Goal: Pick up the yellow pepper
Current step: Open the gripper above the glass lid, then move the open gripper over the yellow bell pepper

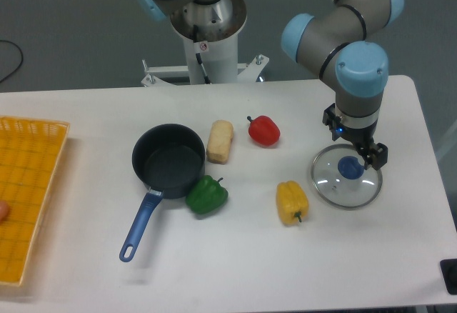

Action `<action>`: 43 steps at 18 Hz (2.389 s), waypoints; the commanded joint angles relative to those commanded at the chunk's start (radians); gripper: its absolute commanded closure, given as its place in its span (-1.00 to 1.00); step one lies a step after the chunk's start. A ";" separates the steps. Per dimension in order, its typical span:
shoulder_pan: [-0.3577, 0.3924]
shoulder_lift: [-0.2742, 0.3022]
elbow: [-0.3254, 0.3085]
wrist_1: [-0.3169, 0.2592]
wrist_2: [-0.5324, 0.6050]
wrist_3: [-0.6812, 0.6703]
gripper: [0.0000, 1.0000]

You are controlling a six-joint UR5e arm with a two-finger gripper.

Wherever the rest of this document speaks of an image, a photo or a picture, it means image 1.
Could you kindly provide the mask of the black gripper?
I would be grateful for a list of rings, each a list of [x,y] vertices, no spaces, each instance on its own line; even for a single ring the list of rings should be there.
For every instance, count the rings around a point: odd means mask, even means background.
[[[368,116],[354,117],[332,104],[324,110],[322,122],[331,132],[333,141],[342,138],[351,142],[363,158],[366,168],[380,170],[388,161],[388,147],[374,143],[378,115],[379,110]]]

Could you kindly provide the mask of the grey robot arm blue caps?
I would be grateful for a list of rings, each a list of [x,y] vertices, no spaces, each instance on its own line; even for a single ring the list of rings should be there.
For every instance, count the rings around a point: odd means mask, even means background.
[[[238,33],[246,23],[243,0],[138,0],[156,21],[169,19],[181,37],[192,84],[234,83]],[[367,37],[403,11],[404,0],[333,0],[335,9],[319,19],[299,14],[287,23],[281,48],[336,95],[323,113],[333,139],[352,143],[366,167],[380,169],[388,149],[373,135],[388,81],[388,57]]]

